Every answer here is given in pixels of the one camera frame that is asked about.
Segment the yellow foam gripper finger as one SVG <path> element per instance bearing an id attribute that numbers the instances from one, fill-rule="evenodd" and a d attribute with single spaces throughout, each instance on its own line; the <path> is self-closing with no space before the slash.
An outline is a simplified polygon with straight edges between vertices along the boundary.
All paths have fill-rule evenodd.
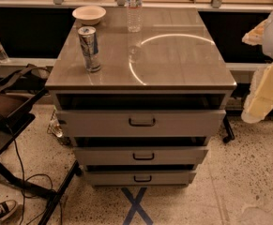
<path id="1" fill-rule="evenodd" d="M 262 45 L 265 23 L 266 20 L 263 20 L 248 33 L 246 33 L 242 38 L 242 42 L 251 46 Z"/>
<path id="2" fill-rule="evenodd" d="M 273 110 L 273 64 L 258 68 L 250 83 L 241 119 L 249 124 L 258 123 Z"/>

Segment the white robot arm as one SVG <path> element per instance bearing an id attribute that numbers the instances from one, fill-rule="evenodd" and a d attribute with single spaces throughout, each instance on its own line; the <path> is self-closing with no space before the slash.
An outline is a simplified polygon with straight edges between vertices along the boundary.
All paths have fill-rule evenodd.
<path id="1" fill-rule="evenodd" d="M 273 59 L 273 11 L 242 41 L 249 45 L 261 45 L 263 54 Z M 250 82 L 250 93 L 246 97 L 241 118 L 252 124 L 265 119 L 273 110 L 273 62 L 266 68 L 258 68 Z"/>

